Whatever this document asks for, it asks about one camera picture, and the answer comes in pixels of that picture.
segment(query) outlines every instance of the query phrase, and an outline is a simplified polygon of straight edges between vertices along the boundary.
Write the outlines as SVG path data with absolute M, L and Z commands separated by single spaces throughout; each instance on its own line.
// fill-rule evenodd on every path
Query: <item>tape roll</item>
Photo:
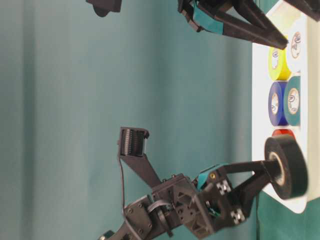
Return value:
M 300 76 L 293 76 L 284 91 L 283 108 L 286 121 L 292 126 L 300 124 Z
M 286 50 L 270 47 L 268 56 L 269 75 L 273 81 L 286 81 L 291 75 L 287 66 Z
M 288 134 L 292 136 L 294 139 L 296 139 L 294 133 L 290 129 L 276 129 L 273 131 L 272 137 L 278 136 L 278 135 L 284 135 L 284 134 Z
M 269 118 L 273 126 L 288 125 L 284 113 L 284 94 L 287 83 L 276 81 L 271 85 L 268 100 Z
M 264 157 L 278 161 L 280 176 L 269 172 L 271 184 L 281 199 L 302 196 L 308 188 L 308 172 L 297 142 L 289 135 L 269 137 L 264 145 Z
M 301 19 L 296 20 L 288 32 L 286 48 L 286 63 L 291 72 L 301 70 L 304 55 L 306 54 L 306 26 Z

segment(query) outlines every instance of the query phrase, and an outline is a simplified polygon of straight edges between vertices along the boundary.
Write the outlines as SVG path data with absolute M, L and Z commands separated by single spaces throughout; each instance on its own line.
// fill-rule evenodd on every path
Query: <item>red tape roll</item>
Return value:
M 276 129 L 272 133 L 272 136 L 277 136 L 277 135 L 283 135 L 283 134 L 289 134 L 292 136 L 294 139 L 296 139 L 294 133 L 290 129 Z

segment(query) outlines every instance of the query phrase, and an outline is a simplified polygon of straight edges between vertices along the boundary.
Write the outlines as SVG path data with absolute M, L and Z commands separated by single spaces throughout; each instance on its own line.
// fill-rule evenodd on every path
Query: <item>black cable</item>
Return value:
M 129 230 L 132 232 L 132 234 L 135 236 L 137 240 L 142 240 L 141 237 L 138 235 L 136 230 L 131 226 L 130 222 L 128 221 L 126 214 L 125 214 L 125 181 L 124 181 L 124 169 L 121 164 L 121 159 L 120 156 L 118 156 L 118 164 L 120 167 L 120 177 L 121 177 L 121 211 L 122 211 L 122 216 L 124 219 L 125 224 L 128 226 Z

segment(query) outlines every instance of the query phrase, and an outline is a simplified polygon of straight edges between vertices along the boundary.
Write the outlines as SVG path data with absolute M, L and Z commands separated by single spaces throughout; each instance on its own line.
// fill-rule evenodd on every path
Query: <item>teal tape roll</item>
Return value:
M 284 116 L 291 126 L 300 125 L 300 76 L 287 83 L 283 97 Z

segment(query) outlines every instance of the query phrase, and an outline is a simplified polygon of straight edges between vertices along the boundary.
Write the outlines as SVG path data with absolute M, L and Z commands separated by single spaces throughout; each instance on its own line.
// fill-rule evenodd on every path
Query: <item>yellow tape roll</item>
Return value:
M 286 50 L 270 47 L 268 56 L 269 75 L 273 81 L 287 81 L 291 71 L 287 65 Z

